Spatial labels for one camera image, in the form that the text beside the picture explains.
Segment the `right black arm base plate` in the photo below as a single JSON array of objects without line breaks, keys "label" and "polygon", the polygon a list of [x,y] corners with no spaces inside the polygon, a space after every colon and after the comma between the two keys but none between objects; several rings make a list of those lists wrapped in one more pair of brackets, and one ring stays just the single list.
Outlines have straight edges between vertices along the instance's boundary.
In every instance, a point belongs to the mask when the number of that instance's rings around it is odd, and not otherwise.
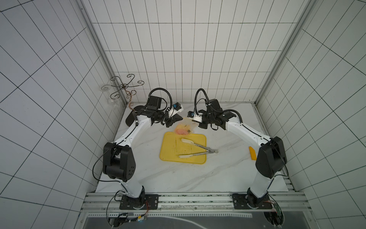
[{"label": "right black arm base plate", "polygon": [[232,199],[236,210],[271,210],[273,208],[268,194],[257,198],[254,194],[234,193]]}]

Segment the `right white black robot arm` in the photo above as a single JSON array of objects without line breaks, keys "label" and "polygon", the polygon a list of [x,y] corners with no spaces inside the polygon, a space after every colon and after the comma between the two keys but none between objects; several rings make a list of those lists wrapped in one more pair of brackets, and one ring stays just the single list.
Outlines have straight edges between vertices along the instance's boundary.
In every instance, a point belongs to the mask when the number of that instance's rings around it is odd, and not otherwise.
[{"label": "right white black robot arm", "polygon": [[244,124],[240,114],[234,110],[200,110],[195,117],[200,128],[213,124],[244,140],[254,150],[257,173],[246,193],[246,202],[249,208],[258,209],[264,201],[269,200],[268,189],[275,175],[287,163],[282,139],[269,137]]}]

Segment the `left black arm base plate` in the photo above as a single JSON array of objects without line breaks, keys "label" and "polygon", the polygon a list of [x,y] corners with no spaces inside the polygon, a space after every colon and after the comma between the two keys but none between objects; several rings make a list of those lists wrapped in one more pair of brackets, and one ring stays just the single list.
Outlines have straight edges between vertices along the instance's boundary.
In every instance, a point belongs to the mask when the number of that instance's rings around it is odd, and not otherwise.
[{"label": "left black arm base plate", "polygon": [[120,210],[156,210],[158,209],[159,195],[145,194],[139,198],[122,196],[120,200]]}]

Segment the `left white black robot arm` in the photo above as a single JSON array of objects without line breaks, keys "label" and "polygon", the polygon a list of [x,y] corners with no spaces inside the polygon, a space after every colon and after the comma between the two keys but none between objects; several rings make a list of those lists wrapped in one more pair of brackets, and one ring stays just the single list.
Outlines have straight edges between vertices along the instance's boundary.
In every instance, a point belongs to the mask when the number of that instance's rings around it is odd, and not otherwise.
[{"label": "left white black robot arm", "polygon": [[132,124],[116,142],[107,143],[103,152],[103,174],[110,178],[110,182],[119,183],[124,188],[122,201],[129,206],[140,209],[145,205],[145,189],[137,179],[133,178],[136,162],[132,152],[134,144],[142,134],[154,123],[161,123],[166,127],[172,126],[183,118],[178,114],[183,111],[180,103],[172,108],[160,111],[153,106],[144,106],[138,111],[132,111]]}]

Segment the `pink round cookie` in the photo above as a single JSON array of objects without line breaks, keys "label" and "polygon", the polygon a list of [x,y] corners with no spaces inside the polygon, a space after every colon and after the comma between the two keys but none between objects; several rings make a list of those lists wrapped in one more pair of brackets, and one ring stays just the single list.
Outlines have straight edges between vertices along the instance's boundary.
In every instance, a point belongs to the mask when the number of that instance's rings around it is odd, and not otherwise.
[{"label": "pink round cookie", "polygon": [[175,133],[178,135],[188,135],[190,134],[190,130],[189,129],[184,129],[184,128],[180,128],[180,129],[176,129]]}]

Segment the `clear yellow resealable bag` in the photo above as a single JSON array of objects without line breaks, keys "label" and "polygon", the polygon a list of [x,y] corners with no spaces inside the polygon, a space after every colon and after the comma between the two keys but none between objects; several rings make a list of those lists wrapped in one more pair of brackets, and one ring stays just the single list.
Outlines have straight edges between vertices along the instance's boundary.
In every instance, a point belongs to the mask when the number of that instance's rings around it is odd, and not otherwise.
[{"label": "clear yellow resealable bag", "polygon": [[189,135],[194,134],[195,128],[198,127],[197,123],[181,122],[174,129],[174,133],[177,135]]}]

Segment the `white metal tongs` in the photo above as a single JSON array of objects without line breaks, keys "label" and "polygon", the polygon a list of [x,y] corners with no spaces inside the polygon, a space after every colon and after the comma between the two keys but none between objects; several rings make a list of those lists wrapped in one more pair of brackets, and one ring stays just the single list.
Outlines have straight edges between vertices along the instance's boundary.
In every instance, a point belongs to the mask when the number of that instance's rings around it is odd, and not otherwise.
[{"label": "white metal tongs", "polygon": [[202,156],[202,155],[209,155],[209,154],[218,154],[219,151],[217,149],[212,149],[210,147],[205,147],[203,145],[196,144],[192,140],[181,138],[181,142],[185,144],[189,144],[194,147],[194,150],[190,154],[181,154],[179,158],[190,158],[194,156]]}]

